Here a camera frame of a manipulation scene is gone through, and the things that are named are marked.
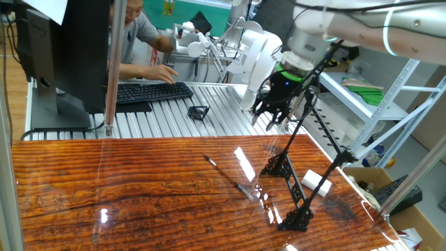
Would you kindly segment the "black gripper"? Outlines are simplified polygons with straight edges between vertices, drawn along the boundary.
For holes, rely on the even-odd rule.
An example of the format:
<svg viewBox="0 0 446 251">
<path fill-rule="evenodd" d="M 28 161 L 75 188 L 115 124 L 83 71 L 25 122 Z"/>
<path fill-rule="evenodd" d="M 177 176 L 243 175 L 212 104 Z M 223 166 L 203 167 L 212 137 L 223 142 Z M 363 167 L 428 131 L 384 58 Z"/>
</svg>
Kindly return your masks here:
<svg viewBox="0 0 446 251">
<path fill-rule="evenodd" d="M 257 98 L 254 101 L 251 125 L 253 126 L 264 112 L 272 114 L 272 119 L 266 127 L 267 131 L 287 119 L 291 99 L 302 92 L 304 78 L 305 76 L 301 73 L 290 70 L 279 70 L 273 73 L 270 78 L 269 92 L 263 99 Z"/>
</svg>

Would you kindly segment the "operator hand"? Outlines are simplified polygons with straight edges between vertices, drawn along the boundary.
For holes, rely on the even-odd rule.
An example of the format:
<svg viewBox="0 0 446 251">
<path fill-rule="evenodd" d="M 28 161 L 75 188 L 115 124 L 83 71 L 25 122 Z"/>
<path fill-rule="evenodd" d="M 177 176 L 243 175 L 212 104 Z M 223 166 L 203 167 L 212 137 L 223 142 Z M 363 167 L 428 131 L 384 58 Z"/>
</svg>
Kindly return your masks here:
<svg viewBox="0 0 446 251">
<path fill-rule="evenodd" d="M 160 80 L 167 84 L 174 84 L 174 77 L 177 77 L 178 73 L 171 67 L 166 65 L 148 66 L 143 70 L 142 77 L 149 80 Z"/>
</svg>

